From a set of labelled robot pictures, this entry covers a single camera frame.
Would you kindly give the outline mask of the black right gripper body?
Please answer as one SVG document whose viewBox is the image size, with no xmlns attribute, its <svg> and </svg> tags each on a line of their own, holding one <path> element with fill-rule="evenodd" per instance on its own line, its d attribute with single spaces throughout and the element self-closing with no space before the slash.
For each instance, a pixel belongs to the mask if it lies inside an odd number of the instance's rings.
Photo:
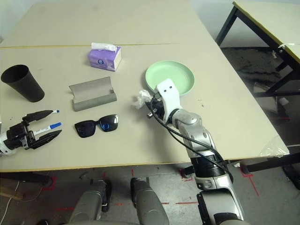
<svg viewBox="0 0 300 225">
<path fill-rule="evenodd" d="M 153 115 L 156 115 L 160 120 L 166 120 L 166 114 L 165 114 L 165 108 L 163 101 L 159 98 L 154 98 L 152 102 L 146 102 L 145 103 L 147 108 L 150 110 L 149 113 L 147 113 L 147 118 L 150 119 L 153 117 Z"/>
</svg>

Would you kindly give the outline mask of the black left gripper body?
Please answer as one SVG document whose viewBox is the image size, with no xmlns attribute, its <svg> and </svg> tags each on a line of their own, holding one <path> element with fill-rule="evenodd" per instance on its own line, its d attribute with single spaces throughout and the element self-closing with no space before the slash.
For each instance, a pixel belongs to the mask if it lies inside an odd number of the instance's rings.
<svg viewBox="0 0 300 225">
<path fill-rule="evenodd" d="M 6 146 L 10 150 L 23 147 L 25 150 L 34 149 L 35 137 L 32 131 L 29 131 L 28 122 L 20 122 L 9 128 L 6 132 Z"/>
</svg>

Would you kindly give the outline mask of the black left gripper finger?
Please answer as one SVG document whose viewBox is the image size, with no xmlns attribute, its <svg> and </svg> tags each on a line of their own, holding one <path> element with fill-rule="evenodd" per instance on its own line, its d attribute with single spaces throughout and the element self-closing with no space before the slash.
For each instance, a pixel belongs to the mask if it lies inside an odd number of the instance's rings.
<svg viewBox="0 0 300 225">
<path fill-rule="evenodd" d="M 43 110 L 43 111 L 39 111 L 39 112 L 29 113 L 26 116 L 22 117 L 22 120 L 24 122 L 38 121 L 38 120 L 41 120 L 41 119 L 47 117 L 52 112 L 53 112 L 53 110 Z"/>
<path fill-rule="evenodd" d="M 57 137 L 62 130 L 57 130 L 57 131 L 53 131 L 50 132 L 48 134 L 45 134 L 43 136 L 41 136 L 38 140 L 35 140 L 31 145 L 30 148 L 31 149 L 37 149 L 47 143 L 49 143 L 50 141 L 52 141 L 55 137 Z"/>
</svg>

